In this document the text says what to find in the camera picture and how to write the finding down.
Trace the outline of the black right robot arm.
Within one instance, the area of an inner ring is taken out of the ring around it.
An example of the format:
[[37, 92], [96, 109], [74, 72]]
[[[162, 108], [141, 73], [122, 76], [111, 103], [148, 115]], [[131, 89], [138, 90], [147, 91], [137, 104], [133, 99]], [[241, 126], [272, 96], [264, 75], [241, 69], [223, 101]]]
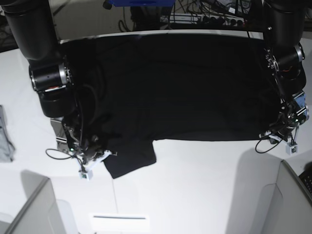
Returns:
[[79, 73], [57, 39], [47, 0], [2, 0], [0, 6], [21, 53], [45, 116], [60, 119], [69, 151], [81, 165], [104, 153], [99, 136], [87, 133], [95, 122], [99, 95], [89, 84], [77, 84]]

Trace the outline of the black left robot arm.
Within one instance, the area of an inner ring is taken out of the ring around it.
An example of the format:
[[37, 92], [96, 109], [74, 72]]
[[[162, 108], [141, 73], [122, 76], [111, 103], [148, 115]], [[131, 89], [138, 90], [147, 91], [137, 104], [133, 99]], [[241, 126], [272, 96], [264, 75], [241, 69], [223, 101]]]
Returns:
[[263, 2], [266, 61], [281, 97], [280, 120], [272, 134], [283, 141], [294, 140], [292, 132], [305, 123], [306, 75], [302, 65], [305, 53], [303, 35], [306, 0], [265, 0]]

